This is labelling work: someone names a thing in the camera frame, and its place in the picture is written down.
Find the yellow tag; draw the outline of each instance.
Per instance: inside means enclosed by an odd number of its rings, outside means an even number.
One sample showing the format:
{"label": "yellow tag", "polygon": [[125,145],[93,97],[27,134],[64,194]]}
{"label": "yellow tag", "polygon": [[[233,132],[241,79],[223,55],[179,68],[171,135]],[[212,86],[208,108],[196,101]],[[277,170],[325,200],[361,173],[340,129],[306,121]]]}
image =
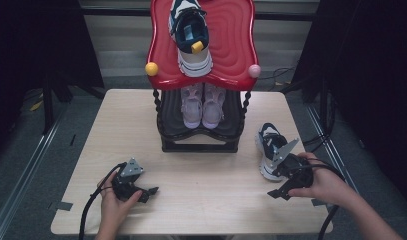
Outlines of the yellow tag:
{"label": "yellow tag", "polygon": [[197,54],[203,50],[203,47],[204,46],[203,46],[202,41],[198,41],[198,42],[194,43],[193,45],[191,45],[191,52],[193,54]]}

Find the black and white sneaker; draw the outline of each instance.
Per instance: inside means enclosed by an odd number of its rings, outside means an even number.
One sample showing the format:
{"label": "black and white sneaker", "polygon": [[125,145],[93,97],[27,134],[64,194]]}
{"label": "black and white sneaker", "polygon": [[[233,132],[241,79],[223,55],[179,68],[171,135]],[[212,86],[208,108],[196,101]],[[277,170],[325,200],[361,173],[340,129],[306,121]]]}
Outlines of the black and white sneaker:
{"label": "black and white sneaker", "polygon": [[201,77],[212,70],[206,12],[197,0],[173,0],[169,34],[178,48],[178,65],[185,75]]}
{"label": "black and white sneaker", "polygon": [[262,152],[262,160],[259,165],[260,173],[272,181],[281,181],[284,177],[273,175],[275,170],[274,159],[279,153],[279,149],[287,144],[287,140],[282,136],[272,123],[265,123],[255,136],[255,143],[259,151]]}

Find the yellow ball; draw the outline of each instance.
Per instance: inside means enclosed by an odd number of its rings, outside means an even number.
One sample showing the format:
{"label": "yellow ball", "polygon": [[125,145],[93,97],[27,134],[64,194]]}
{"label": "yellow ball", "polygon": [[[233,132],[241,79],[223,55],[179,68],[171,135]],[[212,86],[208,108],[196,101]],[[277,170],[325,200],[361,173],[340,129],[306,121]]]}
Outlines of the yellow ball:
{"label": "yellow ball", "polygon": [[154,62],[149,62],[146,64],[145,67],[147,75],[150,77],[156,76],[157,72],[159,71],[159,67]]}

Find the black curtain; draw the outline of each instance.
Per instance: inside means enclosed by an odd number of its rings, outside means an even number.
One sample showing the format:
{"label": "black curtain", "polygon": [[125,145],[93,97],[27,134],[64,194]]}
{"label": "black curtain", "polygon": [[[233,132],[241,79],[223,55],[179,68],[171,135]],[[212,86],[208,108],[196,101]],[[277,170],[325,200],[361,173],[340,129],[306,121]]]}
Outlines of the black curtain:
{"label": "black curtain", "polygon": [[63,10],[79,7],[76,0],[0,1],[0,148],[25,92],[42,88],[44,76],[56,93],[104,87],[84,17]]}

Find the pink ball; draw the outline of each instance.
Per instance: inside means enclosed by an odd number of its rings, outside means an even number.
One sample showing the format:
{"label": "pink ball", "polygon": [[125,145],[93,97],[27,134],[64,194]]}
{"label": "pink ball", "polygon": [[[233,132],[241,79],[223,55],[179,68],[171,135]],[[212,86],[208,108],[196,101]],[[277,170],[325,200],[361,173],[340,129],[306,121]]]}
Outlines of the pink ball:
{"label": "pink ball", "polygon": [[260,66],[257,64],[253,64],[249,67],[249,75],[252,78],[257,78],[260,75]]}

